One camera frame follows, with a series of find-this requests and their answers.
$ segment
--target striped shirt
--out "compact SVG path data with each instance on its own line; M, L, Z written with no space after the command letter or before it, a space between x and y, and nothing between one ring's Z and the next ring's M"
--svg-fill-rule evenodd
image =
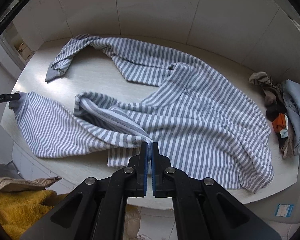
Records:
M73 113L57 101L23 93L10 107L36 156L107 149L109 166L126 166L142 142L156 141L160 154L192 178L211 177L225 188L254 193L272 181L265 117L215 69L175 49L85 34L62 48L46 81L62 76L88 45L108 55L127 81L159 88L139 103L83 92L75 97Z

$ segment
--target yellow fleece fabric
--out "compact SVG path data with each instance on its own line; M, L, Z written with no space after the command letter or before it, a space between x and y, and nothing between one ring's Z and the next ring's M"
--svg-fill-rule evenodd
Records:
M53 190L0 192L0 224L13 240L18 240L66 195Z

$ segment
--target blue and white label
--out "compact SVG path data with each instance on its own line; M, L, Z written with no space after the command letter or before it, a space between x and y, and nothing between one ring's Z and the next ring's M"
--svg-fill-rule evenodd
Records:
M293 205L283 205L279 204L275 215L278 217L290 217L293 209Z

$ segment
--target metal screw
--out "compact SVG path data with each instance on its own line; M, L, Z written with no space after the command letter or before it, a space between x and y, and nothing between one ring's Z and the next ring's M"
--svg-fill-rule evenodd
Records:
M132 167L125 167L123 169L123 172L127 173L127 174L133 173L133 168Z
M86 180L84 181L87 185L92 185L96 182L96 179L93 178L93 177L89 177L89 178L86 178Z
M211 186L214 183L214 180L212 178L205 178L203 180L203 183L206 184L207 186Z
M173 174L176 172L176 169L174 167L168 167L166 168L166 173Z

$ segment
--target light blue jeans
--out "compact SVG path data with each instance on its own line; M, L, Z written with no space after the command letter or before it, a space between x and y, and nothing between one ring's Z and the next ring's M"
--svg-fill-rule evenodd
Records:
M282 85L284 104L296 134L294 155L300 155L300 84L287 80Z

